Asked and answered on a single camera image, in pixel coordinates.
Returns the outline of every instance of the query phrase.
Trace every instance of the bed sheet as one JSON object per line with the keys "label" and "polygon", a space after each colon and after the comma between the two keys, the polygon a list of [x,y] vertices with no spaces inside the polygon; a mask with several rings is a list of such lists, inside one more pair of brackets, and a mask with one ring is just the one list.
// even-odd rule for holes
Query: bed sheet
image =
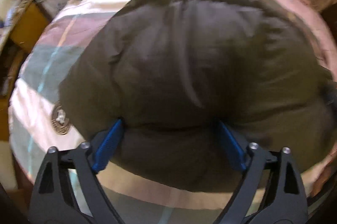
{"label": "bed sheet", "polygon": [[[58,135],[51,114],[58,101],[58,84],[67,75],[92,38],[130,0],[70,0],[46,28],[21,68],[11,97],[10,143],[28,178],[34,182],[44,154],[50,146],[75,148],[83,141],[71,127]],[[300,20],[310,33],[318,61],[337,79],[337,49],[322,18],[299,0],[265,0],[282,8],[290,19]],[[326,161],[302,174],[311,190]],[[98,178],[125,223],[212,223],[228,203],[231,193],[191,193],[168,187],[109,163]],[[90,214],[76,173],[71,173],[75,196],[83,212]],[[252,211],[263,195],[259,190]]]}

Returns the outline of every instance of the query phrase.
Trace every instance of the metal bolt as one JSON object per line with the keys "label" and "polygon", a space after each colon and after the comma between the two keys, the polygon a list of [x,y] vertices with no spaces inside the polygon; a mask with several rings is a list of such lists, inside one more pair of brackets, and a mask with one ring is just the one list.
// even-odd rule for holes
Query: metal bolt
{"label": "metal bolt", "polygon": [[252,150],[256,150],[258,148],[258,144],[257,143],[250,143],[249,148],[251,148]]}
{"label": "metal bolt", "polygon": [[80,147],[81,147],[82,149],[88,149],[88,148],[90,147],[90,143],[87,143],[87,142],[81,143],[81,144],[80,144]]}
{"label": "metal bolt", "polygon": [[57,151],[57,148],[55,146],[51,146],[48,149],[48,153],[55,153]]}
{"label": "metal bolt", "polygon": [[283,147],[283,148],[282,148],[282,152],[284,152],[284,153],[290,153],[291,150],[290,150],[290,148],[288,148],[288,147]]}

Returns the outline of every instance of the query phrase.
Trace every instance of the circular emblem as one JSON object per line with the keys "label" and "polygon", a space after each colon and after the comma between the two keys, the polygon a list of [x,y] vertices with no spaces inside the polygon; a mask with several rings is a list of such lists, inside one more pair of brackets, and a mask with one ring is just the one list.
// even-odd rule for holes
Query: circular emblem
{"label": "circular emblem", "polygon": [[52,125],[54,131],[59,135],[68,133],[71,123],[65,116],[65,111],[62,109],[60,102],[57,102],[52,111]]}

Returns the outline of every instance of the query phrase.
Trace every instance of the bed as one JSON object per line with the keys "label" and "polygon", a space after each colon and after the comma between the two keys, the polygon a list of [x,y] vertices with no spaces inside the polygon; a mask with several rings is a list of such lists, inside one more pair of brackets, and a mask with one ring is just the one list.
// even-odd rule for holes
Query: bed
{"label": "bed", "polygon": [[[75,148],[83,140],[74,127],[61,130],[52,111],[58,102],[58,85],[92,38],[130,0],[69,0],[67,6],[45,29],[23,64],[10,105],[10,143],[21,169],[33,183],[47,149]],[[331,33],[319,16],[303,0],[266,0],[282,7],[290,20],[301,20],[317,61],[337,79],[337,48]],[[314,8],[326,7],[321,0]],[[307,193],[329,158],[302,174]],[[90,214],[80,191],[76,173],[70,173],[76,199]],[[109,163],[98,178],[110,201],[128,223],[212,223],[229,201],[231,193],[192,193],[165,186]],[[251,207],[261,198],[259,190]]]}

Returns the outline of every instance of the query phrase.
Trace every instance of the blue object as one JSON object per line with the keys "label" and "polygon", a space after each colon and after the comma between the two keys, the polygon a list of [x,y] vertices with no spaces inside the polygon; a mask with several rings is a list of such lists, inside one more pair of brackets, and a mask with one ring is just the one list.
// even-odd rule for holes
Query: blue object
{"label": "blue object", "polygon": [[93,155],[94,164],[91,168],[95,173],[98,173],[107,167],[110,158],[114,155],[116,148],[123,137],[123,133],[123,122],[117,120]]}
{"label": "blue object", "polygon": [[246,147],[248,142],[235,132],[231,132],[223,122],[219,121],[216,127],[221,148],[225,151],[232,169],[244,172],[246,166]]}

